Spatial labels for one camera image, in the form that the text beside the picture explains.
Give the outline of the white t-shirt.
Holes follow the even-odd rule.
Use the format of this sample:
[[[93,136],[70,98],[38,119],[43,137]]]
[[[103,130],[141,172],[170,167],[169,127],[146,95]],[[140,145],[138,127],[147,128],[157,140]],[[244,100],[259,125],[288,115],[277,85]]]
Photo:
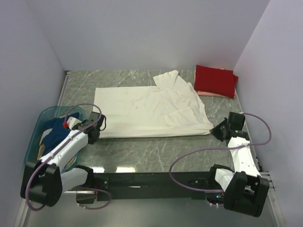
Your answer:
[[[154,86],[96,88],[94,104],[106,116],[101,138],[207,135],[205,105],[177,70],[153,77]]]

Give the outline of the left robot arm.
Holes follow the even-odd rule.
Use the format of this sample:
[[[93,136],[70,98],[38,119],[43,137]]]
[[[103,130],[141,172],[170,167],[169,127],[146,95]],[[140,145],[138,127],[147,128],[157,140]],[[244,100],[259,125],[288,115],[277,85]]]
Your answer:
[[[84,190],[94,187],[92,168],[81,165],[70,171],[65,168],[82,148],[97,141],[107,119],[101,113],[91,112],[88,119],[69,123],[78,117],[79,113],[67,114],[45,122],[48,132],[42,142],[45,150],[39,159],[26,163],[20,190],[20,196],[33,211],[54,206],[64,192],[74,187]]]

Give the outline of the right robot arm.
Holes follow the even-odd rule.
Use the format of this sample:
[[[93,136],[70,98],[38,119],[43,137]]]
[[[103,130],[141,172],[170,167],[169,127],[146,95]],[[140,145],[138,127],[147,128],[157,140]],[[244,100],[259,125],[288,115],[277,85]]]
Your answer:
[[[210,169],[208,184],[224,191],[223,206],[227,210],[259,217],[262,213],[269,180],[262,178],[250,150],[250,138],[243,131],[244,114],[230,112],[210,133],[225,141],[231,153],[234,170],[215,164]]]

